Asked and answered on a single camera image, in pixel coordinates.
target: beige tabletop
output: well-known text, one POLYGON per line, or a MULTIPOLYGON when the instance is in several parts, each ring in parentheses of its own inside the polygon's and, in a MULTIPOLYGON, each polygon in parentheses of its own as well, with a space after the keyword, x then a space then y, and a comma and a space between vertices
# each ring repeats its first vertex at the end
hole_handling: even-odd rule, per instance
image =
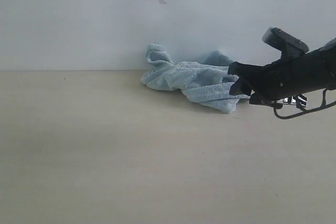
POLYGON ((142 73, 0 73, 1 224, 336 222, 336 109, 227 115, 142 73))

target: blue towel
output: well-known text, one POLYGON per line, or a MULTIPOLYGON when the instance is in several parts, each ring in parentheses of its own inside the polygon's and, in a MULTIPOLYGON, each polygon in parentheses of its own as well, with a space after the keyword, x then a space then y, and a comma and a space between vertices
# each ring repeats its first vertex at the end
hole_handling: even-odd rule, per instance
POLYGON ((174 64, 161 45, 150 44, 146 60, 153 69, 142 76, 141 83, 151 89, 180 89, 189 101, 226 114, 236 110, 240 99, 249 99, 247 95, 229 95, 238 77, 227 74, 233 61, 219 51, 212 52, 203 64, 187 61, 174 64))

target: crumpled towel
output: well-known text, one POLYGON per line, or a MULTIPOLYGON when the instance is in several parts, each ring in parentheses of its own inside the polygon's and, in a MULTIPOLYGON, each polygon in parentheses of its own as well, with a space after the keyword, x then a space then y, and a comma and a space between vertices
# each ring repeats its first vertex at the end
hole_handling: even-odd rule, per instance
POLYGON ((220 51, 213 51, 203 64, 188 61, 174 64, 161 45, 150 44, 146 60, 153 69, 142 76, 141 83, 151 89, 180 89, 189 101, 226 114, 236 110, 240 99, 249 99, 247 95, 229 95, 230 87, 238 77, 227 74, 233 61, 220 51))

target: towel fold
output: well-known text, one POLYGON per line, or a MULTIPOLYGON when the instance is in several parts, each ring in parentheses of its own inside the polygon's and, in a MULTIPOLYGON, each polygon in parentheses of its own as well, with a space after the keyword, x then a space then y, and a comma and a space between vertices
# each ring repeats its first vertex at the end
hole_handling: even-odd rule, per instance
POLYGON ((141 83, 153 90, 180 89, 189 101, 226 114, 236 110, 240 99, 249 99, 247 95, 229 94, 238 77, 227 74, 233 61, 220 51, 213 51, 203 64, 188 61, 174 64, 161 45, 150 44, 146 60, 153 69, 142 76, 141 83))

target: white wall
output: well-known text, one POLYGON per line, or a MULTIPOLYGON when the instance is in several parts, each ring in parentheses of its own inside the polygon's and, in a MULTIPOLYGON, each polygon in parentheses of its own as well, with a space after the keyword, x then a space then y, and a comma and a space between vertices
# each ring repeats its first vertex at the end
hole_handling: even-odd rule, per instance
POLYGON ((223 49, 246 63, 279 53, 281 27, 311 49, 336 35, 334 0, 0 0, 0 70, 147 69, 149 43, 175 61, 223 49))

